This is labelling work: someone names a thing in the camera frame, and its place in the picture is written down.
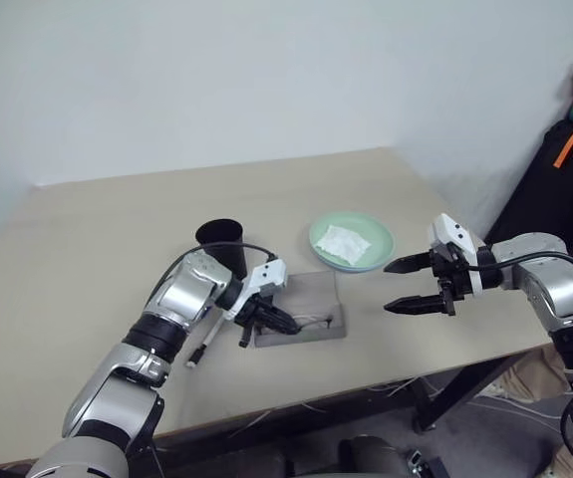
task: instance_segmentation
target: light green plate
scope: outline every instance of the light green plate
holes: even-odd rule
[[[354,266],[315,246],[331,224],[350,229],[372,244]],[[395,240],[386,226],[374,217],[361,212],[330,212],[310,226],[308,237],[313,251],[322,262],[344,272],[366,272],[384,267],[395,251]]]

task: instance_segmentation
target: tissue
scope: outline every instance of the tissue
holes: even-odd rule
[[[371,246],[371,243],[355,231],[330,225],[315,245],[322,251],[344,259],[351,266],[354,266]]]

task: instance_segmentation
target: beige tabletop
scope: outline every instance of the beige tabletop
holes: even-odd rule
[[[372,149],[35,189],[0,233],[0,463],[40,456],[98,362],[140,316],[159,274],[218,217],[268,247],[290,273],[326,270],[311,222],[329,211],[379,218],[395,257],[428,248],[443,201],[395,154]],[[260,255],[248,254],[252,262]],[[457,316],[397,316],[382,305],[436,292],[429,270],[337,273],[348,336],[241,349],[227,324],[199,367],[183,366],[208,320],[191,335],[161,390],[157,432],[310,400],[508,355],[548,342],[519,292],[456,303]]]

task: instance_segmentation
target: metal table leg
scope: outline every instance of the metal table leg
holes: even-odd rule
[[[524,355],[525,353],[516,354],[468,365],[434,400],[427,398],[425,391],[413,389],[417,396],[417,414],[413,420],[415,432],[422,433],[433,429],[441,417],[474,398]]]

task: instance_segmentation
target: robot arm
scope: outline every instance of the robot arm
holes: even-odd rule
[[[244,327],[261,322],[284,334],[299,332],[290,316],[264,298],[282,290],[286,279],[280,259],[256,267],[242,282],[203,252],[184,256],[72,403],[64,440],[27,476],[129,476],[127,456],[151,443],[164,408],[155,389],[164,384],[187,335],[210,308],[222,309],[225,319]]]
[[[563,241],[551,234],[528,233],[475,250],[467,231],[445,214],[430,227],[430,240],[428,252],[398,259],[385,271],[405,274],[431,267],[439,294],[403,297],[385,309],[453,316],[454,301],[463,300],[465,294],[479,296],[483,289],[499,286],[520,289],[563,358],[573,389],[573,258],[567,256]],[[573,423],[573,400],[564,415]]]

